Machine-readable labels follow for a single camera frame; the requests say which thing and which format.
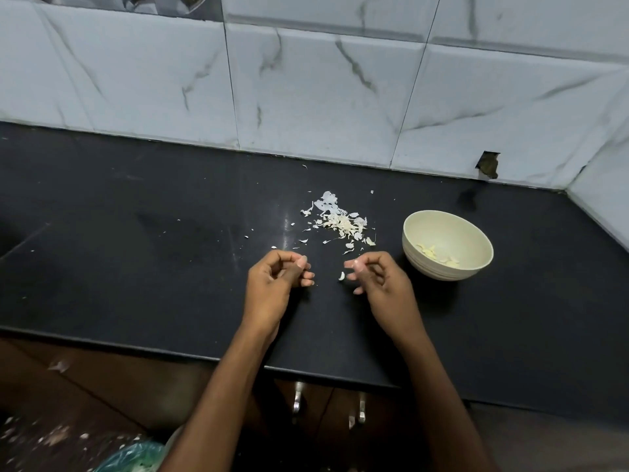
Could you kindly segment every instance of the plastic bag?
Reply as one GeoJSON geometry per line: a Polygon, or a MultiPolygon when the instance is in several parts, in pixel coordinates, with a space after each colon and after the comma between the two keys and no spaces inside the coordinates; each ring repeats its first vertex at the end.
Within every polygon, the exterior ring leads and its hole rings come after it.
{"type": "Polygon", "coordinates": [[[138,442],[116,452],[94,472],[155,472],[164,457],[163,445],[138,442]]]}

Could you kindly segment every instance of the black countertop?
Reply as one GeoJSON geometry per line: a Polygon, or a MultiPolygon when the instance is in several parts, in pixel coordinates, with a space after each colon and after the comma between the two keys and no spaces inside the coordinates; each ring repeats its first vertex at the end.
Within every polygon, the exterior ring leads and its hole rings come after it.
{"type": "Polygon", "coordinates": [[[629,423],[629,255],[562,194],[9,124],[0,137],[5,332],[217,359],[247,269],[271,246],[299,246],[317,286],[291,301],[265,367],[404,385],[365,299],[338,282],[343,242],[302,232],[312,217],[299,210],[330,190],[410,274],[461,396],[629,423]],[[414,271],[401,228],[422,209],[480,227],[492,264],[459,283],[414,271]]]}

